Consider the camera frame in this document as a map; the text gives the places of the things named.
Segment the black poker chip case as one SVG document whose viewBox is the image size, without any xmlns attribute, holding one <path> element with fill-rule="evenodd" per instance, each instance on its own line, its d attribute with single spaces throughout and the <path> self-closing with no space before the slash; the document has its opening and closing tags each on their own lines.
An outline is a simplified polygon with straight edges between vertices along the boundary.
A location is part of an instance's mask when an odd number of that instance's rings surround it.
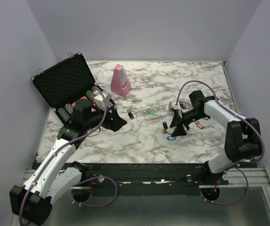
<svg viewBox="0 0 270 226">
<path fill-rule="evenodd" d="M 63 124 L 71 119 L 65 105 L 85 96 L 92 87 L 98 87 L 82 53 L 37 74 L 32 77 L 32 83 Z"/>
</svg>

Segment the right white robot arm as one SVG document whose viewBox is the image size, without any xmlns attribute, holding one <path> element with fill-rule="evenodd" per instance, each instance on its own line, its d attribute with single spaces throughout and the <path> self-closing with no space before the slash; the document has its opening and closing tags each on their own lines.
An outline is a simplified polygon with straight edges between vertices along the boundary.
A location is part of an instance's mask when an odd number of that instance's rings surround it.
<svg viewBox="0 0 270 226">
<path fill-rule="evenodd" d="M 212 184 L 222 173 L 234 164 L 259 157 L 263 151 L 259 122 L 255 118 L 245 118 L 230 110 L 215 96 L 204 96 L 196 90 L 189 95 L 192 109 L 183 112 L 176 102 L 169 103 L 173 111 L 170 128 L 174 128 L 172 137 L 187 135 L 189 125 L 200 119 L 214 119 L 225 130 L 224 152 L 206 162 L 206 170 L 201 172 L 201 180 Z"/>
</svg>

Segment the red tag key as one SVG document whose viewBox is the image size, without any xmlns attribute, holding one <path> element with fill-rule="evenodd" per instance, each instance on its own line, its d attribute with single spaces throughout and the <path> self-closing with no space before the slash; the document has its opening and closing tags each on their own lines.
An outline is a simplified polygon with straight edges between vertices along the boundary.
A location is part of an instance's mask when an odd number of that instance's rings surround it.
<svg viewBox="0 0 270 226">
<path fill-rule="evenodd" d="M 204 129 L 205 128 L 199 121 L 195 121 L 195 124 L 200 129 Z"/>
</svg>

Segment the black front mounting rail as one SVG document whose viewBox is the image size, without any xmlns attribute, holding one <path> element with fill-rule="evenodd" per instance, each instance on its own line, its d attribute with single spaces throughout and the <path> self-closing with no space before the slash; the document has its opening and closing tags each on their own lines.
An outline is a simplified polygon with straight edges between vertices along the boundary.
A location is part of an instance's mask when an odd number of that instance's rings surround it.
<svg viewBox="0 0 270 226">
<path fill-rule="evenodd" d="M 32 193 L 55 198 L 71 189 L 75 195 L 158 196 L 199 195 L 202 186 L 227 185 L 224 173 L 212 174 L 202 163 L 64 164 L 48 178 L 41 176 Z"/>
</svg>

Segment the black tag key centre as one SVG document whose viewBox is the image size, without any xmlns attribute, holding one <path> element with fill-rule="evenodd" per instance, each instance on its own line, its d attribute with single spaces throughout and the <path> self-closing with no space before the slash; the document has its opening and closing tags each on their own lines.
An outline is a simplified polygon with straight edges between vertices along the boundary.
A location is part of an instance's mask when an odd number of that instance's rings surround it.
<svg viewBox="0 0 270 226">
<path fill-rule="evenodd" d="M 163 122 L 163 127 L 164 129 L 168 129 L 167 123 L 165 121 Z"/>
</svg>

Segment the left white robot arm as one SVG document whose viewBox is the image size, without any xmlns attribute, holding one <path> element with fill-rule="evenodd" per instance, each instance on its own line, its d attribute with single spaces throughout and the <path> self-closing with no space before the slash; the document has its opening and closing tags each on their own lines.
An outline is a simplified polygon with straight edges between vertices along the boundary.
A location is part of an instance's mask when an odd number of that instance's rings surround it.
<svg viewBox="0 0 270 226">
<path fill-rule="evenodd" d="M 30 223 L 41 226 L 49 217 L 54 202 L 72 185 L 83 186 L 89 175 L 76 162 L 64 172 L 66 179 L 57 175 L 66 161 L 91 133 L 101 127 L 117 132 L 127 123 L 116 106 L 104 107 L 103 100 L 79 99 L 73 106 L 71 118 L 59 130 L 57 140 L 38 169 L 21 186 L 13 186 L 9 192 L 13 214 L 19 216 L 20 225 Z"/>
</svg>

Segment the green tag key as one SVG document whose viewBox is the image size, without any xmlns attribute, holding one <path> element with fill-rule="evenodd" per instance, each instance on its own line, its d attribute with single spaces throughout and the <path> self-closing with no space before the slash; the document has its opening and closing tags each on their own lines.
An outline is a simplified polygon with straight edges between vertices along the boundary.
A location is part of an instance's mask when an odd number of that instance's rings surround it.
<svg viewBox="0 0 270 226">
<path fill-rule="evenodd" d="M 147 114 L 155 114 L 155 110 L 153 109 L 153 110 L 147 110 Z"/>
</svg>

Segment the blue tag key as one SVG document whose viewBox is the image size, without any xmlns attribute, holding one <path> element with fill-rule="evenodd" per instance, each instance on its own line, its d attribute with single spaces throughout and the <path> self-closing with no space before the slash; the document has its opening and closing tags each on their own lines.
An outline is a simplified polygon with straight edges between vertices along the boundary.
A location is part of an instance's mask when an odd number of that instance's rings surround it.
<svg viewBox="0 0 270 226">
<path fill-rule="evenodd" d="M 162 133 L 168 135 L 167 140 L 169 140 L 169 141 L 176 139 L 176 137 L 173 137 L 172 134 L 169 133 L 166 129 L 163 129 Z"/>
</svg>

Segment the pink metronome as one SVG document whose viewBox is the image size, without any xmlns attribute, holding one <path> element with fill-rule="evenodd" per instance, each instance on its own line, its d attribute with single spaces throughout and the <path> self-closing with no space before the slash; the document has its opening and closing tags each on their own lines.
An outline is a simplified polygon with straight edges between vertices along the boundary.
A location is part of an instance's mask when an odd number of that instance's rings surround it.
<svg viewBox="0 0 270 226">
<path fill-rule="evenodd" d="M 113 93 L 122 97 L 126 97 L 131 91 L 131 82 L 127 77 L 125 68 L 120 64 L 117 64 L 114 68 L 110 87 Z"/>
</svg>

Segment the black tag key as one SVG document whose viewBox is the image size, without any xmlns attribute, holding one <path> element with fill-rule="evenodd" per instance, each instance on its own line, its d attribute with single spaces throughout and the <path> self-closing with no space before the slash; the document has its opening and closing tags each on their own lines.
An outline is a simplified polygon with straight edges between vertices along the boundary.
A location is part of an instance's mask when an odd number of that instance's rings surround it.
<svg viewBox="0 0 270 226">
<path fill-rule="evenodd" d="M 129 109 L 127 110 L 127 114 L 128 114 L 128 116 L 129 116 L 129 118 L 130 118 L 131 120 L 134 119 L 134 116 L 133 116 L 133 114 L 132 114 L 132 107 L 133 107 L 133 105 L 131 105 L 131 106 L 129 107 Z"/>
<path fill-rule="evenodd" d="M 163 127 L 164 129 L 168 129 L 167 123 L 165 121 L 163 122 Z"/>
</svg>

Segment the black tag key left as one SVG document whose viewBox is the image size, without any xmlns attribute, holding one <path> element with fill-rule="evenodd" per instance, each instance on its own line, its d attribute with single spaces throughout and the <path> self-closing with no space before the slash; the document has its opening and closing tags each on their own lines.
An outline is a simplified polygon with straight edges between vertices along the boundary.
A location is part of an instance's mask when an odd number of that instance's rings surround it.
<svg viewBox="0 0 270 226">
<path fill-rule="evenodd" d="M 133 116 L 133 114 L 132 114 L 132 107 L 133 107 L 133 105 L 131 105 L 131 106 L 129 107 L 129 109 L 127 110 L 127 114 L 128 114 L 128 116 L 129 116 L 129 118 L 130 118 L 131 120 L 134 119 L 134 116 Z"/>
</svg>

